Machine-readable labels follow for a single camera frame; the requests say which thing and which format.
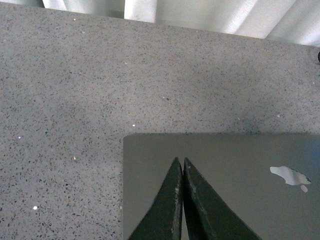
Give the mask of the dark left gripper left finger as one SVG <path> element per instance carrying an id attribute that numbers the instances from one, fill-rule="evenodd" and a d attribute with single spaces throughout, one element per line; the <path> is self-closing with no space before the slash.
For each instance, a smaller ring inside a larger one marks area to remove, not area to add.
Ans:
<path id="1" fill-rule="evenodd" d="M 183 171 L 176 157 L 152 205 L 129 236 L 130 240 L 180 240 L 183 217 Z"/>

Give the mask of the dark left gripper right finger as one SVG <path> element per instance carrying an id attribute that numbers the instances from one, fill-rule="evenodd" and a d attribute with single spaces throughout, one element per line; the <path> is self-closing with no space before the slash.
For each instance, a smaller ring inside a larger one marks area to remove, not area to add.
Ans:
<path id="1" fill-rule="evenodd" d="M 183 206 L 190 240 L 260 240 L 188 159 L 183 168 Z"/>

